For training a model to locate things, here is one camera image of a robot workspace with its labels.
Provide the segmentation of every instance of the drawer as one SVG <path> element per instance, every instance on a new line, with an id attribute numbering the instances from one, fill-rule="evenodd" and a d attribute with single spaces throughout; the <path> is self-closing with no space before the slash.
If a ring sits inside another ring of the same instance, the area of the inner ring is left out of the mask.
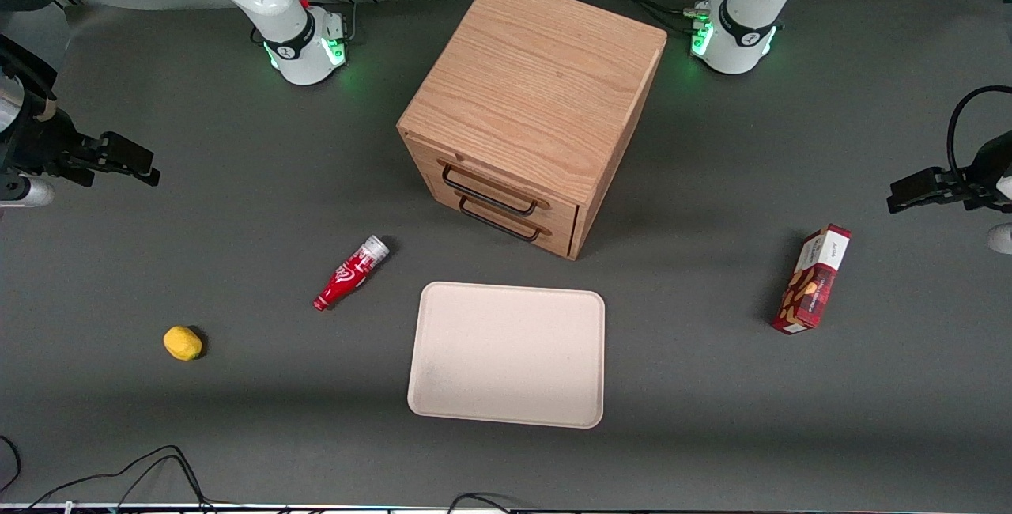
<path id="1" fill-rule="evenodd" d="M 518 240 L 568 257 L 577 215 L 575 204 L 517 189 L 416 140 L 410 140 L 408 150 L 439 203 Z"/>

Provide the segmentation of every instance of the gray tabletop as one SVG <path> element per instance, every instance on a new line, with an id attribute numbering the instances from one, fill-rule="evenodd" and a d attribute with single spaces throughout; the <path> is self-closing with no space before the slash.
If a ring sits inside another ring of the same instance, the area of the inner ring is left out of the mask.
<path id="1" fill-rule="evenodd" d="M 577 262 L 439 206 L 394 128 L 468 5 L 361 9 L 347 68 L 311 88 L 281 81 L 238 10 L 83 14 L 58 95 L 164 175 L 61 181 L 55 203 L 0 223 L 0 432 L 25 462 L 4 499 L 177 443 L 208 495 L 249 502 L 1012 507 L 1012 259 L 984 245 L 1002 216 L 886 208 L 890 182 L 943 164 L 958 98 L 1012 81 L 999 0 L 791 0 L 738 78 L 672 38 Z M 966 111 L 962 160 L 1009 128 L 1008 103 Z M 826 223 L 854 237 L 823 326 L 782 336 L 767 323 Z M 317 313 L 368 234 L 396 251 Z M 413 415 L 430 280 L 600 293 L 601 424 Z M 205 331 L 208 355 L 170 358 L 174 324 Z M 168 468 L 136 498 L 191 500 Z"/>

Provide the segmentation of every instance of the green led light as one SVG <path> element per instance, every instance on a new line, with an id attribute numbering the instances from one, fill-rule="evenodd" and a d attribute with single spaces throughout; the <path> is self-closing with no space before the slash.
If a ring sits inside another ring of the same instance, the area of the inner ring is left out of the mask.
<path id="1" fill-rule="evenodd" d="M 269 47 L 267 47 L 267 41 L 263 42 L 263 49 L 264 52 L 267 52 L 267 57 L 270 58 L 270 67 L 273 67 L 275 68 L 275 70 L 277 70 L 277 61 L 274 61 L 274 54 L 271 53 Z"/>
<path id="2" fill-rule="evenodd" d="M 776 25 L 770 28 L 769 39 L 766 39 L 766 47 L 762 49 L 762 56 L 766 56 L 769 53 L 769 46 L 773 46 L 773 35 L 776 34 Z"/>
<path id="3" fill-rule="evenodd" d="M 344 45 L 342 41 L 339 41 L 338 39 L 320 38 L 320 46 L 323 46 L 324 52 L 327 54 L 327 57 L 330 58 L 330 63 L 332 63 L 334 67 L 338 67 L 338 65 L 344 63 Z"/>
<path id="4" fill-rule="evenodd" d="M 692 39 L 692 53 L 696 54 L 698 57 L 702 57 L 703 54 L 706 53 L 706 49 L 709 46 L 709 38 L 713 37 L 713 24 L 708 23 L 707 21 L 701 30 L 696 31 L 696 34 L 701 35 L 701 37 Z"/>

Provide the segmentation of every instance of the drawer handle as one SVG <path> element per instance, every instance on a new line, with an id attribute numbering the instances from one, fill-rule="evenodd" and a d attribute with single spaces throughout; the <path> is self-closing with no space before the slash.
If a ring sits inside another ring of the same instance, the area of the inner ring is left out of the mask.
<path id="1" fill-rule="evenodd" d="M 460 204 L 459 206 L 457 206 L 457 208 L 459 208 L 460 210 L 460 213 L 467 216 L 468 218 L 477 219 L 479 222 L 484 223 L 484 225 L 486 226 L 495 227 L 496 230 L 499 230 L 503 234 L 510 234 L 510 236 L 516 237 L 517 240 L 527 241 L 527 243 L 531 243 L 531 241 L 536 240 L 537 237 L 541 235 L 540 227 L 535 227 L 534 234 L 531 234 L 531 236 L 524 236 L 524 234 L 520 234 L 518 232 L 510 230 L 509 227 L 499 226 L 498 223 L 492 222 L 491 219 L 482 218 L 482 216 L 478 216 L 474 211 L 469 210 L 469 208 L 463 207 L 463 204 L 466 203 L 468 203 L 468 196 L 460 196 Z"/>
<path id="2" fill-rule="evenodd" d="M 466 193 L 468 194 L 468 196 L 474 197 L 474 199 L 478 201 L 485 201 L 485 203 L 490 204 L 490 206 L 503 208 L 504 210 L 509 211 L 514 216 L 521 216 L 521 218 L 526 218 L 527 216 L 534 213 L 534 208 L 537 207 L 537 201 L 531 200 L 530 207 L 525 208 L 525 210 L 524 208 L 516 208 L 511 206 L 510 204 L 502 203 L 502 201 L 495 199 L 495 197 L 486 196 L 486 194 L 484 193 L 476 192 L 476 190 L 472 190 L 471 187 L 459 185 L 459 183 L 453 182 L 452 179 L 449 179 L 450 169 L 452 169 L 450 165 L 446 165 L 446 167 L 443 169 L 443 182 L 446 183 L 446 186 L 452 187 L 452 189 L 457 190 L 457 192 Z M 510 232 L 510 230 L 504 230 L 504 232 L 510 234 L 516 234 L 514 232 Z"/>

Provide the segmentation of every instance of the wooden drawer unit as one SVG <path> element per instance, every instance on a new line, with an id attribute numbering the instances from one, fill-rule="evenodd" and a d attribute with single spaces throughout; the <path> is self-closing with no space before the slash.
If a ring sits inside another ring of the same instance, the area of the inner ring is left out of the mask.
<path id="1" fill-rule="evenodd" d="M 439 203 L 575 259 L 665 41 L 577 0 L 475 0 L 398 130 Z"/>

